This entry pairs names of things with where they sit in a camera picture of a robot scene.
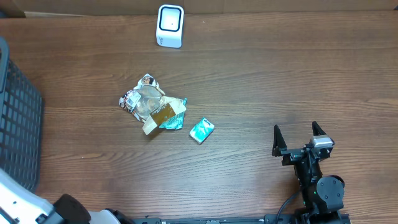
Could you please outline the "clear cookie wrapper bag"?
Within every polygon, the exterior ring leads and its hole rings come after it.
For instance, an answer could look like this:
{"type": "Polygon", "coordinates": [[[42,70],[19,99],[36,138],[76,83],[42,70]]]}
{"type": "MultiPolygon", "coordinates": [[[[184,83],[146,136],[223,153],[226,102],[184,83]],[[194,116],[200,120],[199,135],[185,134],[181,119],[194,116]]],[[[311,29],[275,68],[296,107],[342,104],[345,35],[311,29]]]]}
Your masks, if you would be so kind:
{"type": "Polygon", "coordinates": [[[166,95],[157,80],[147,73],[132,90],[120,97],[119,106],[142,122],[142,130],[148,135],[162,123],[187,109],[175,97],[168,103],[162,103],[164,96],[166,95]]]}

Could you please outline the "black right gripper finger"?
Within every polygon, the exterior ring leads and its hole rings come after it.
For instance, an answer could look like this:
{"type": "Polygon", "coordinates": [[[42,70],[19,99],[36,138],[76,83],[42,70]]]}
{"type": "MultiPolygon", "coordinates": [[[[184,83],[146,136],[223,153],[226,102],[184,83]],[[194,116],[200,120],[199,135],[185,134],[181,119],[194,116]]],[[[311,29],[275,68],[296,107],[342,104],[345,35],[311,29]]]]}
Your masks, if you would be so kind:
{"type": "Polygon", "coordinates": [[[312,122],[312,131],[314,136],[322,136],[326,134],[326,132],[322,130],[322,128],[319,126],[319,124],[316,121],[312,122]]]}
{"type": "Polygon", "coordinates": [[[278,125],[274,126],[274,142],[272,147],[272,156],[279,157],[282,156],[282,151],[287,150],[287,145],[284,141],[283,135],[280,131],[278,125]]]}

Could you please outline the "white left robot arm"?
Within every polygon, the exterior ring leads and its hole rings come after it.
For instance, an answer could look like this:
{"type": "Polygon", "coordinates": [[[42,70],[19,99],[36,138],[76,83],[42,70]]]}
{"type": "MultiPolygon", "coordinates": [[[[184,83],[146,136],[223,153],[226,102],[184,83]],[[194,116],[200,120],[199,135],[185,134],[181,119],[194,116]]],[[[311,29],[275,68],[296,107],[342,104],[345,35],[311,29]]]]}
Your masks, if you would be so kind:
{"type": "Polygon", "coordinates": [[[51,204],[18,184],[1,171],[1,223],[3,224],[118,224],[132,223],[118,211],[88,211],[71,195],[62,195],[51,204]]]}

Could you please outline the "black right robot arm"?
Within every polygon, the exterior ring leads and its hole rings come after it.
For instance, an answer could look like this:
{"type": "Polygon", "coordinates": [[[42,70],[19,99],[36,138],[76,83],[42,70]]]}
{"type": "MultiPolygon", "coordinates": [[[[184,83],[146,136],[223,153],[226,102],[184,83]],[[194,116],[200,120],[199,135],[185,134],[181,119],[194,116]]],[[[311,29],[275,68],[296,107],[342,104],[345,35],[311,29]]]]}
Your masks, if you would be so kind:
{"type": "Polygon", "coordinates": [[[279,208],[276,215],[268,219],[274,223],[349,223],[349,216],[342,216],[344,207],[344,180],[337,175],[323,176],[320,162],[331,156],[335,145],[329,135],[312,122],[313,137],[309,143],[298,149],[289,149],[280,128],[274,126],[272,155],[282,158],[283,166],[294,166],[299,189],[279,208]],[[303,198],[304,207],[291,215],[282,216],[284,208],[298,195],[303,198]]]}

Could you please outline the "teal snack packet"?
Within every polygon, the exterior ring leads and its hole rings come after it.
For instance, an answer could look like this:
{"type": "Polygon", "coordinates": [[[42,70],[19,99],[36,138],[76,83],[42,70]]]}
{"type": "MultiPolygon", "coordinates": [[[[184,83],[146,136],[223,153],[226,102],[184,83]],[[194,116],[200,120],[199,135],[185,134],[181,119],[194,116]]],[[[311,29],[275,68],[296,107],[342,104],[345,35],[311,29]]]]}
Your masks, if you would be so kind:
{"type": "MultiPolygon", "coordinates": [[[[181,99],[181,98],[176,98],[180,100],[180,102],[186,106],[187,104],[187,98],[181,99]]],[[[174,100],[172,97],[164,96],[163,99],[161,100],[162,103],[168,103],[170,101],[174,100]]],[[[182,129],[183,128],[183,121],[185,117],[185,111],[183,113],[177,114],[173,117],[171,117],[169,120],[166,122],[162,123],[159,128],[160,129],[182,129]]]]}

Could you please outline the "teal tissue pack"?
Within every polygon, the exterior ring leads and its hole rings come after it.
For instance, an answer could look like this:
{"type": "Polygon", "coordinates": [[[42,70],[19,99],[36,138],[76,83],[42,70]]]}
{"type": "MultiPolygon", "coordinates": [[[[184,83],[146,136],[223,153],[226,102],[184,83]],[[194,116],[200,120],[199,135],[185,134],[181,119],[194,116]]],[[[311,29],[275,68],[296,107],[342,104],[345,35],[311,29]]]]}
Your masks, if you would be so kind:
{"type": "Polygon", "coordinates": [[[202,144],[205,139],[214,131],[214,128],[215,125],[203,117],[201,121],[191,129],[189,135],[197,143],[202,144]]]}

